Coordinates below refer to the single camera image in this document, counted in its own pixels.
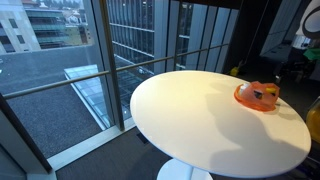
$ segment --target chair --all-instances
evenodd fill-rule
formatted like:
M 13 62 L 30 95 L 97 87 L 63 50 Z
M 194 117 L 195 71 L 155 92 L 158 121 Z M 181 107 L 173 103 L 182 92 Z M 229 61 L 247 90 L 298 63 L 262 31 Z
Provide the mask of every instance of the chair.
M 296 75 L 296 82 L 300 82 L 303 78 L 308 78 L 312 74 L 316 66 L 318 56 L 314 56 L 315 50 L 301 50 L 294 47 L 288 55 L 287 62 L 281 62 L 276 66 L 273 74 L 276 77 L 276 83 L 280 83 L 282 77 L 288 75 Z

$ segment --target floor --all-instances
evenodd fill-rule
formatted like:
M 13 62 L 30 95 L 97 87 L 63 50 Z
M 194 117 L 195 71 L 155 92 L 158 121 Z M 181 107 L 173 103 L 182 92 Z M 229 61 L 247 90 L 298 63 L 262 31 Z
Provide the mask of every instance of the floor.
M 93 57 L 87 59 L 90 50 L 84 47 L 57 50 L 45 50 L 37 53 L 13 53 L 1 56 L 0 61 L 0 92 L 6 95 L 25 89 L 43 86 L 66 80 L 66 69 L 87 67 L 97 64 Z M 117 67 L 132 65 L 122 59 L 117 59 Z M 80 71 L 74 75 L 86 75 Z M 138 69 L 123 70 L 118 73 L 121 103 L 125 119 L 131 117 L 129 101 L 132 89 L 135 89 L 143 79 L 150 77 L 150 73 L 140 73 Z M 85 85 L 79 90 L 87 93 L 88 102 L 92 102 L 93 109 L 106 119 L 105 106 L 99 100 L 103 99 L 101 87 L 96 86 L 96 79 L 76 83 Z M 82 99 L 79 98 L 71 85 L 64 85 L 8 100 L 9 105 L 39 147 L 45 158 L 54 155 L 100 133 L 101 126 L 88 111 Z
M 248 63 L 240 69 L 238 78 L 247 81 L 275 82 L 272 74 L 275 66 L 285 59 L 262 57 Z M 302 80 L 295 82 L 294 77 L 285 77 L 280 84 L 280 97 L 288 102 L 301 117 L 305 117 L 309 106 L 319 96 L 320 82 Z M 171 159 L 152 144 L 139 137 L 134 128 L 111 142 L 101 146 L 86 156 L 76 160 L 56 172 L 59 180 L 117 179 L 117 180 L 153 180 L 161 166 Z M 213 175 L 214 179 L 235 179 Z M 271 180 L 303 178 L 297 170 L 271 177 Z

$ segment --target gray carpet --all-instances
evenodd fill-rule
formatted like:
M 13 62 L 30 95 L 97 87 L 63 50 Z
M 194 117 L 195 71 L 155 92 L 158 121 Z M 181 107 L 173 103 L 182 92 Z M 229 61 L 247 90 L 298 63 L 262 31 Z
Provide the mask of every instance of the gray carpet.
M 134 128 L 56 172 L 58 180 L 152 180 L 170 157 Z
M 65 68 L 94 63 L 88 55 L 90 48 L 2 55 L 0 92 L 5 95 L 66 80 Z M 70 85 L 10 99 L 8 103 L 46 158 L 101 132 Z

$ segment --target building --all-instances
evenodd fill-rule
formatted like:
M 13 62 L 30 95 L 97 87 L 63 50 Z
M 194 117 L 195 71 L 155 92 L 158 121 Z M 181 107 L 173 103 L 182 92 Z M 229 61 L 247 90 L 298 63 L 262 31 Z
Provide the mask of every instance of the building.
M 154 45 L 155 8 L 159 3 L 147 1 L 108 1 L 110 27 L 114 52 L 118 58 L 134 63 L 141 63 L 155 58 Z M 183 3 L 181 11 L 181 26 L 179 28 L 178 53 L 188 50 L 193 4 Z M 184 67 L 186 57 L 178 57 L 179 67 Z M 145 71 L 153 72 L 153 66 L 146 66 Z
M 66 22 L 61 10 L 25 9 L 41 49 L 67 46 Z
M 0 54 L 40 50 L 21 1 L 1 1 L 0 7 Z
M 64 33 L 69 36 L 65 41 L 69 46 L 93 44 L 93 39 L 86 24 L 67 25 Z

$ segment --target wall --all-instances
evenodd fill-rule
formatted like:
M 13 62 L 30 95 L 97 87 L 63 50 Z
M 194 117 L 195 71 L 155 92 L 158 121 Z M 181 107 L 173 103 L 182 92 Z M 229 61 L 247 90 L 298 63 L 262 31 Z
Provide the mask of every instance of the wall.
M 300 3 L 301 0 L 282 1 L 260 55 L 270 51 L 283 42 Z
M 24 180 L 25 173 L 7 154 L 7 152 L 0 146 L 0 179 L 6 180 Z
M 291 26 L 287 32 L 287 35 L 285 37 L 286 41 L 292 41 L 294 36 L 296 35 L 296 32 L 300 26 L 301 18 L 304 14 L 304 11 L 307 9 L 308 5 L 310 3 L 310 0 L 302 0 L 299 9 L 297 10 L 297 13 L 291 23 Z
M 238 66 L 241 60 L 250 62 L 259 57 L 281 2 L 280 0 L 243 1 L 223 72 Z

